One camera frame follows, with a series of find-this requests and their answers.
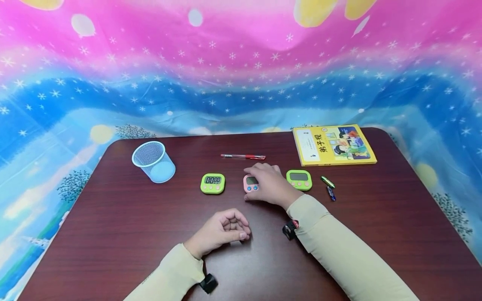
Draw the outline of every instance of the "hand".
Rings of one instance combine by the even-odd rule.
[[[184,243],[184,247],[197,260],[223,244],[248,240],[251,234],[248,220],[237,209],[216,212]]]
[[[245,168],[244,172],[252,174],[259,182],[258,190],[244,196],[247,201],[265,201],[288,210],[289,206],[303,195],[281,175],[278,165],[256,163],[253,167]]]

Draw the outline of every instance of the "mesh pencil holder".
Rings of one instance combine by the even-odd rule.
[[[140,167],[154,183],[164,183],[176,172],[176,166],[167,155],[164,144],[158,141],[149,141],[136,148],[132,163]]]

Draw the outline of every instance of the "book cover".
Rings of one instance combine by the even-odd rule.
[[[376,157],[356,124],[293,128],[301,166],[375,164]]]

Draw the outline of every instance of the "red pen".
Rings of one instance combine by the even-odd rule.
[[[266,156],[262,155],[228,155],[228,154],[221,154],[223,158],[244,158],[244,159],[252,159],[252,160],[264,160]]]

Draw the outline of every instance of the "sleeve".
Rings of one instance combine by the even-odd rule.
[[[287,210],[296,235],[352,301],[417,301],[403,280],[315,198],[303,195]]]
[[[178,244],[124,301],[180,301],[193,285],[204,279],[202,266],[202,260],[195,259],[183,244]]]

